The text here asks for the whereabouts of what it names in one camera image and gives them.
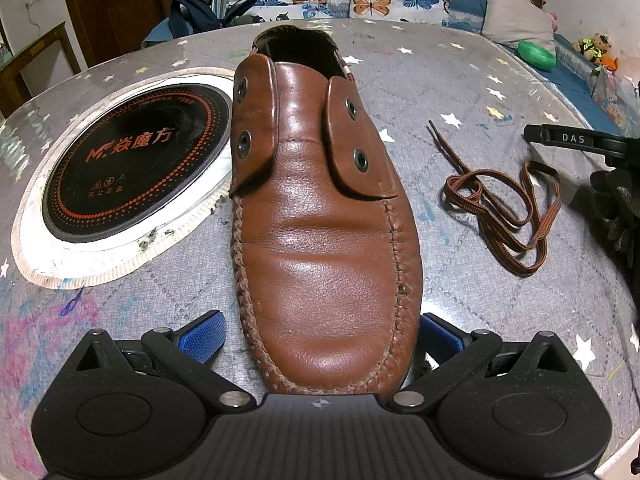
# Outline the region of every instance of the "green object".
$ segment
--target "green object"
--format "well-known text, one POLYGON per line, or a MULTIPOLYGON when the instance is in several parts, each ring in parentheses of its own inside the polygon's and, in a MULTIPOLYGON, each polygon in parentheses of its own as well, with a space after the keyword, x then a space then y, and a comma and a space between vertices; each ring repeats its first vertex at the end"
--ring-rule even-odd
POLYGON ((540 70, 551 70, 556 66, 556 56, 530 41, 518 43, 518 52, 524 61, 540 70))

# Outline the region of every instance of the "blue gripper pad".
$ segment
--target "blue gripper pad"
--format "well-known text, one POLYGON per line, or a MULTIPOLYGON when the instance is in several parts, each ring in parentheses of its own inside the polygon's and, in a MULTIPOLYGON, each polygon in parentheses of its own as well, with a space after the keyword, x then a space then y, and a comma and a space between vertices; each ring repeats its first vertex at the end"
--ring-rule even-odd
POLYGON ((427 352, 438 364, 442 364, 462 352, 469 343, 470 336, 468 334, 439 317, 433 314, 420 316, 418 348, 427 352))
POLYGON ((175 332, 174 337, 180 350, 205 364, 225 343, 225 316, 211 310, 175 332))

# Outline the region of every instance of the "black disc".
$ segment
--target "black disc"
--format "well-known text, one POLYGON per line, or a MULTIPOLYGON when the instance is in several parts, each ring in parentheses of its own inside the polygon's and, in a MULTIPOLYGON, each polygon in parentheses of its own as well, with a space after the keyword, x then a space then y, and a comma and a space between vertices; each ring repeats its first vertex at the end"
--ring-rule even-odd
POLYGON ((212 163, 229 129, 230 100, 211 86, 164 86, 123 102, 56 164, 42 201, 47 228, 80 243, 139 223, 212 163))

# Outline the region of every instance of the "wall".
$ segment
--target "wall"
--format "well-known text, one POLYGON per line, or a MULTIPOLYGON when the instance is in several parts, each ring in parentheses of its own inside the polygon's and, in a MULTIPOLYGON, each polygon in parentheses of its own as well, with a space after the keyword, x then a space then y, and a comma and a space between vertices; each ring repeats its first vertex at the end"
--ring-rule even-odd
POLYGON ((620 72, 640 80, 640 0, 545 0, 545 10, 558 16, 558 32, 569 41, 606 32, 620 72))
MULTIPOLYGON (((9 47, 13 53, 19 52, 38 37, 38 28, 29 23, 27 9, 24 7, 26 1, 0 0, 0 19, 2 19, 9 47)), ((31 7, 31 19, 40 25, 43 33, 60 22, 66 22, 66 32, 80 67, 83 70, 86 69, 86 62, 71 24, 65 0, 40 0, 31 7)), ((25 83, 27 83, 32 95, 37 95, 51 88, 72 74, 59 43, 44 50, 22 71, 25 83)))

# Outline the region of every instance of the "pink stain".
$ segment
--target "pink stain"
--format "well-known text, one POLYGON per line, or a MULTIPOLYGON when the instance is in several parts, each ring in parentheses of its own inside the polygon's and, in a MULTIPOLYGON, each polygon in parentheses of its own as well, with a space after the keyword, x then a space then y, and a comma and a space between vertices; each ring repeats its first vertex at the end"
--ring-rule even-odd
POLYGON ((41 478, 45 470, 31 439, 33 412, 76 343, 89 327, 98 326, 100 318, 88 293, 73 312, 60 316, 67 303, 33 307, 23 319, 10 317, 4 322, 0 420, 8 428, 16 472, 28 472, 34 478, 41 478))

